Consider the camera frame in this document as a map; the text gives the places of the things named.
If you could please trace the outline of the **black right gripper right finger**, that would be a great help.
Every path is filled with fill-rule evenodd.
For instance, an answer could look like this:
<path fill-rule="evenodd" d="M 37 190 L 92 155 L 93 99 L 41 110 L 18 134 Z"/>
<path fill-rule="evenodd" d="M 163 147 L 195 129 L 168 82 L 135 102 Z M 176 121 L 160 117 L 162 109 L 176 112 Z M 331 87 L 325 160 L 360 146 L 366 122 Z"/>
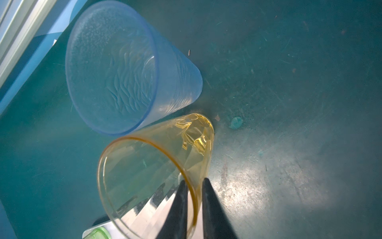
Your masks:
<path fill-rule="evenodd" d="M 204 239 L 238 238 L 208 178 L 203 180 L 202 208 Z"/>

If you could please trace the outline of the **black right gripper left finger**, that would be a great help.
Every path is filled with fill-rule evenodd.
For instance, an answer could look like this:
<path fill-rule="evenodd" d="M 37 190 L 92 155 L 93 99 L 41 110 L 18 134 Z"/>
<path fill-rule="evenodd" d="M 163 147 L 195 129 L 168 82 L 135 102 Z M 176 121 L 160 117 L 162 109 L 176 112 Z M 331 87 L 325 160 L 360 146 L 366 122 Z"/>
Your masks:
<path fill-rule="evenodd" d="M 188 187 L 182 180 L 166 221 L 156 239 L 186 239 L 188 223 Z"/>

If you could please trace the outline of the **tall yellow transparent glass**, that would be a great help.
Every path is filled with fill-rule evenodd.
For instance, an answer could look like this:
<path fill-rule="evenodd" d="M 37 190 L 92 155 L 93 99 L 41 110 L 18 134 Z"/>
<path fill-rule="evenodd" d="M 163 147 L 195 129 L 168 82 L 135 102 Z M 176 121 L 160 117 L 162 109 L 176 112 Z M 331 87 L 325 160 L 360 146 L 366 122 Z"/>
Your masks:
<path fill-rule="evenodd" d="M 134 195 L 149 198 L 163 183 L 170 188 L 180 174 L 188 187 L 187 238 L 197 226 L 202 183 L 208 176 L 214 128 L 204 115 L 192 113 L 163 121 L 111 142 L 102 152 L 97 180 L 103 173 L 107 195 L 118 210 Z"/>

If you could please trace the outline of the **tall frosted blue glass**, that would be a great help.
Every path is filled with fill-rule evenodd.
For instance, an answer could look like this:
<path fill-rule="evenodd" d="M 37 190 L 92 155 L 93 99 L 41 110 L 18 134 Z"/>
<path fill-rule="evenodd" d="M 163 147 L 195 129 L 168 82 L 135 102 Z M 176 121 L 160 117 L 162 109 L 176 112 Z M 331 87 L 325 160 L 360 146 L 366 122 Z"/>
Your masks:
<path fill-rule="evenodd" d="M 196 101 L 200 70 L 138 12 L 101 1 L 76 21 L 65 57 L 75 109 L 94 131 L 123 136 Z"/>

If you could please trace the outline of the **tall green transparent glass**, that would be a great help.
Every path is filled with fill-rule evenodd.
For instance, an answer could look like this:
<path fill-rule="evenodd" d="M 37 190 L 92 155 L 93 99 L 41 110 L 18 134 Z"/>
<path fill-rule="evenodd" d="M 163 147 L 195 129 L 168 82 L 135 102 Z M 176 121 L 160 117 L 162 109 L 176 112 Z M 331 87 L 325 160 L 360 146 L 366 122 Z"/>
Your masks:
<path fill-rule="evenodd" d="M 84 239 L 111 239 L 111 235 L 104 227 L 98 227 L 92 230 Z"/>

